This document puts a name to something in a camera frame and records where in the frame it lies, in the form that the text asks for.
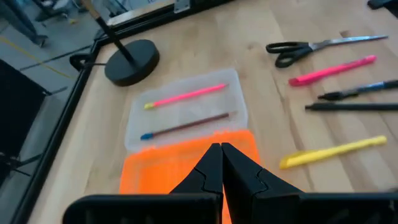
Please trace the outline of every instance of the orange plastic container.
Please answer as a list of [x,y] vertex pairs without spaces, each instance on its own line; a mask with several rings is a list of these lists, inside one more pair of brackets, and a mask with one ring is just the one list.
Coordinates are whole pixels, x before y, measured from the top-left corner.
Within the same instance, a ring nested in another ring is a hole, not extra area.
[[[121,194],[168,194],[190,173],[211,144],[222,142],[229,142],[260,164],[250,131],[216,133],[130,155],[124,161],[119,191]],[[231,223],[225,197],[223,205],[223,223]]]

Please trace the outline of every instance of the black scissors handle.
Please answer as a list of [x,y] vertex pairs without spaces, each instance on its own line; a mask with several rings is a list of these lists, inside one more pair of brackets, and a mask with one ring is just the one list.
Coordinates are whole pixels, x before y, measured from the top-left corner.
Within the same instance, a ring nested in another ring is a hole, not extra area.
[[267,44],[266,50],[271,54],[279,54],[286,52],[293,52],[295,50],[300,50],[303,47],[308,47],[308,42],[279,42],[273,44]]
[[308,55],[311,52],[313,52],[312,48],[307,46],[307,47],[302,47],[301,49],[295,50],[293,52],[281,53],[276,58],[275,66],[277,68],[289,67],[293,65],[294,62],[300,60],[301,58],[304,58],[306,55]]
[[313,52],[308,42],[280,42],[266,45],[266,50],[280,55],[275,61],[277,68],[286,68],[294,62]]

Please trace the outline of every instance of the floor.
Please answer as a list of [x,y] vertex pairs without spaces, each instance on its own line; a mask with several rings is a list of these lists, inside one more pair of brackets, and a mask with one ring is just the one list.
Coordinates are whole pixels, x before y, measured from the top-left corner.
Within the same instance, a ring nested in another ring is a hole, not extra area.
[[[107,21],[109,19],[109,11],[104,6],[105,3],[103,0],[92,1],[97,11]],[[149,0],[123,1],[123,5],[127,10],[136,9],[148,3]],[[68,20],[62,17],[55,17],[39,23],[34,21],[34,18],[40,9],[36,5],[31,4],[30,1],[22,2],[22,4],[25,13],[34,23],[38,33],[49,36],[49,39],[43,48],[39,48],[22,34],[18,33],[13,27],[9,26],[7,21],[0,19],[0,35],[14,44],[14,46],[11,46],[5,42],[0,42],[0,58],[14,68],[21,70],[24,75],[50,92],[59,89],[65,90],[45,99],[22,148],[19,158],[21,161],[36,156],[44,150],[78,76],[78,72],[69,64],[69,56],[46,63],[46,65],[68,77],[37,65],[37,62],[91,45],[93,37],[99,29],[99,26],[88,13],[79,14],[73,6],[71,6],[72,10],[69,17],[76,19],[76,24],[69,24]],[[23,52],[17,50],[15,46],[23,49]],[[89,49],[81,50],[77,53],[88,52]],[[30,163],[20,167],[19,170],[31,174],[36,164],[37,162]],[[0,186],[0,223],[9,223],[11,221],[12,214],[20,198],[22,198],[22,194],[29,181],[30,177],[12,172],[8,180]]]

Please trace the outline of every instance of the yellow highlighter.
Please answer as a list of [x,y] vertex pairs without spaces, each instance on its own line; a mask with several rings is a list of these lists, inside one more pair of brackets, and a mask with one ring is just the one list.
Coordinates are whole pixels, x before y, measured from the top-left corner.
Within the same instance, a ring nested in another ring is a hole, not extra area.
[[331,147],[329,149],[319,149],[305,152],[297,152],[290,156],[283,158],[280,161],[279,167],[281,169],[286,169],[293,166],[298,166],[302,164],[306,164],[309,162],[318,161],[320,159],[326,159],[338,154],[350,152],[357,149],[362,149],[368,146],[377,146],[381,144],[385,144],[387,142],[387,138],[385,136],[377,136],[371,139],[364,139],[357,142],[352,142],[349,144],[345,144],[342,146]]

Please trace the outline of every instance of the brown pencil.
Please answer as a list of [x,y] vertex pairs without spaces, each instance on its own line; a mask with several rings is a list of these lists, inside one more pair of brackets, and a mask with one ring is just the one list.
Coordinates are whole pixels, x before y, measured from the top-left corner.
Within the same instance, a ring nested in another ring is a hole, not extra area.
[[152,132],[152,133],[146,133],[146,134],[143,134],[141,136],[141,140],[150,140],[150,139],[153,139],[155,136],[158,136],[158,135],[161,135],[161,134],[169,133],[169,132],[172,132],[172,131],[178,131],[178,130],[185,129],[185,128],[190,128],[192,126],[208,123],[208,122],[211,122],[211,121],[216,121],[216,120],[219,120],[219,119],[227,118],[229,116],[230,116],[230,113],[223,113],[223,114],[219,114],[219,115],[212,116],[212,117],[209,117],[209,118],[200,119],[198,121],[190,122],[190,123],[187,123],[187,124],[181,124],[180,126],[176,126],[176,127],[173,127],[173,128],[167,128],[167,129],[163,129],[161,131],[156,131],[156,132]]

